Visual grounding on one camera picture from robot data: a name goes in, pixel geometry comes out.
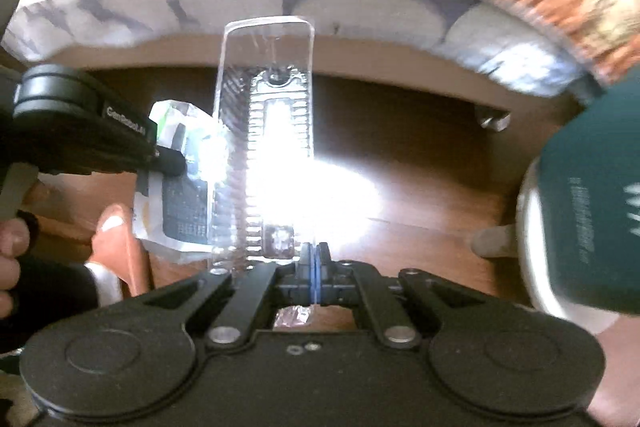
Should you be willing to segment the person left hand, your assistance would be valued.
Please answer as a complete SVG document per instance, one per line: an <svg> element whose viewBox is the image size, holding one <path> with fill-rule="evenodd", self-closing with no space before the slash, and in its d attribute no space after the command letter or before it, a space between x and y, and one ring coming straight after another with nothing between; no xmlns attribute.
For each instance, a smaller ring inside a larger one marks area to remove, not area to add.
<svg viewBox="0 0 640 427"><path fill-rule="evenodd" d="M39 234L37 218L29 212L20 210L17 216L1 222L1 317L5 319L13 310L13 298L10 290L15 287L21 276L18 258L32 248Z"/></svg>

